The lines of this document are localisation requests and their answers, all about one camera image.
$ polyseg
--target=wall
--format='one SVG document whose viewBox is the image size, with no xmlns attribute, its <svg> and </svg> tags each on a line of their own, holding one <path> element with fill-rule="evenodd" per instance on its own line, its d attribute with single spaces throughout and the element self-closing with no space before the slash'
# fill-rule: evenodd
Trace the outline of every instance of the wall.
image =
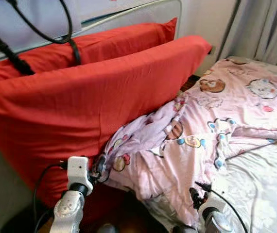
<svg viewBox="0 0 277 233">
<path fill-rule="evenodd" d="M 201 35 L 215 48 L 195 75 L 201 76 L 217 60 L 237 0 L 181 0 L 180 36 Z"/>
</svg>

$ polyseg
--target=pink blanket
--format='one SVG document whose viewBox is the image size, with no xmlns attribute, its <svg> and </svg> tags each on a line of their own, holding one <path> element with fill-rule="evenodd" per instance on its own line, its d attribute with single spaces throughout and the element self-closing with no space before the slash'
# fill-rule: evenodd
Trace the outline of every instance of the pink blanket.
<svg viewBox="0 0 277 233">
<path fill-rule="evenodd" d="M 193 225 L 194 182 L 210 183 L 226 158 L 276 141 L 277 75 L 221 60 L 175 100 L 120 128 L 102 154 L 101 179 L 139 200 L 161 196 L 171 220 Z"/>
</svg>

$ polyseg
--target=pillow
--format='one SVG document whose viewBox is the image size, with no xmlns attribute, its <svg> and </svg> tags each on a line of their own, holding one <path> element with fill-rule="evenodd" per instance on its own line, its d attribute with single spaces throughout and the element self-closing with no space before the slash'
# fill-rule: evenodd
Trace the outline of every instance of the pillow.
<svg viewBox="0 0 277 233">
<path fill-rule="evenodd" d="M 0 150 L 33 187 L 46 166 L 98 155 L 120 126 L 173 99 L 210 49 L 203 38 L 188 36 L 110 60 L 0 80 Z M 38 196 L 53 206 L 66 184 L 66 172 L 51 169 Z"/>
<path fill-rule="evenodd" d="M 143 23 L 74 38 L 82 64 L 99 62 L 149 49 L 174 39 L 177 18 L 168 23 Z M 19 55 L 35 73 L 75 66 L 69 43 L 50 44 Z M 0 80 L 20 77 L 8 60 L 0 62 Z"/>
</svg>

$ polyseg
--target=curtain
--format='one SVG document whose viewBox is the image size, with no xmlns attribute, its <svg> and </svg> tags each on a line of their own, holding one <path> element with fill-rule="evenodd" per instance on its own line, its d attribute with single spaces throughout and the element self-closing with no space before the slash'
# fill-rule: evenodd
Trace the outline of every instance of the curtain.
<svg viewBox="0 0 277 233">
<path fill-rule="evenodd" d="M 277 65 L 277 0 L 241 0 L 220 59 L 230 55 Z"/>
</svg>

